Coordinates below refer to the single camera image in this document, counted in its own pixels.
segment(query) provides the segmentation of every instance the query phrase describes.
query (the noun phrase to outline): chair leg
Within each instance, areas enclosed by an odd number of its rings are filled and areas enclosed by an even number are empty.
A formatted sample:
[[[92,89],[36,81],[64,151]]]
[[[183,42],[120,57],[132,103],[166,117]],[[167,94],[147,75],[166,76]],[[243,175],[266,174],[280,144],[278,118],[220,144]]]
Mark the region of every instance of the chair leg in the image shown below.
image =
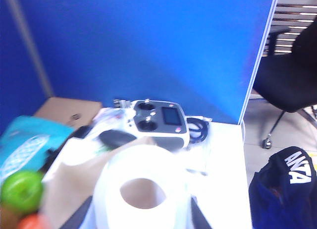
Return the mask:
[[[306,112],[305,109],[299,110],[298,113],[317,129],[317,120],[313,118],[308,112]]]
[[[262,141],[262,148],[263,148],[263,149],[271,149],[271,147],[272,147],[272,140],[271,140],[272,133],[273,133],[274,129],[276,128],[278,122],[279,122],[279,121],[281,120],[281,118],[283,117],[284,113],[285,113],[285,111],[283,111],[283,112],[280,114],[280,116],[278,117],[277,121],[274,123],[274,126],[272,127],[271,131],[269,131],[269,133],[268,133],[266,139],[264,139],[264,140]]]

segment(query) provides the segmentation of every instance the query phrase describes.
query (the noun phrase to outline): floor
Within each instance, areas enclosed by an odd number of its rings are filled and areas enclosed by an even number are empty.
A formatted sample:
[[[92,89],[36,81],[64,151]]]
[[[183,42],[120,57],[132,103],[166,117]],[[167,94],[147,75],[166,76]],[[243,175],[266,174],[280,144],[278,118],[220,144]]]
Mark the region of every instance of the floor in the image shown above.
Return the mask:
[[[249,100],[244,116],[246,136],[244,153],[248,184],[269,157],[289,146],[317,152],[317,129],[297,113],[286,113],[272,135],[272,148],[261,148],[261,142],[277,120],[281,110],[264,100]]]

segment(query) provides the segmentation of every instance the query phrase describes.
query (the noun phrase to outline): computer mouse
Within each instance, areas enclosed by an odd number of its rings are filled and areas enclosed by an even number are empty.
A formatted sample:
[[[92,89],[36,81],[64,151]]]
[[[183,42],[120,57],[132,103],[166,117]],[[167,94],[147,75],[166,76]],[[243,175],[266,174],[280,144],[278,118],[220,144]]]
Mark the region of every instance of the computer mouse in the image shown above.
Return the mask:
[[[134,135],[120,131],[108,130],[100,133],[99,139],[108,147],[115,149],[137,139]]]

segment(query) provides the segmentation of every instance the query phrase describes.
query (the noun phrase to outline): blue plastic bag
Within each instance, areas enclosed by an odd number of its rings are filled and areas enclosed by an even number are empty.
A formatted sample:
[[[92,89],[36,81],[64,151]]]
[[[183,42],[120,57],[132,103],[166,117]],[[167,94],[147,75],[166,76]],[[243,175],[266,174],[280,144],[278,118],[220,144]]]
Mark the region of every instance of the blue plastic bag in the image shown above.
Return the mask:
[[[33,116],[19,116],[0,138],[0,180],[24,170],[39,170],[48,149],[57,149],[73,128]]]

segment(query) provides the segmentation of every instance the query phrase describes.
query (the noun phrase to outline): office chair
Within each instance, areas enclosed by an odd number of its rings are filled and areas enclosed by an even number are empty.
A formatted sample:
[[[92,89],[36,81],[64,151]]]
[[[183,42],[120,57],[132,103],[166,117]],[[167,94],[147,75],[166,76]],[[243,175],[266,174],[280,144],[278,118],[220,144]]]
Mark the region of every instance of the office chair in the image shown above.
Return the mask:
[[[278,34],[287,27],[272,26],[268,56],[260,62],[253,88],[269,103],[282,110],[262,148],[272,147],[271,136],[285,112],[298,112],[317,128],[317,17],[296,38],[292,53],[273,55]],[[312,106],[315,119],[303,108]]]

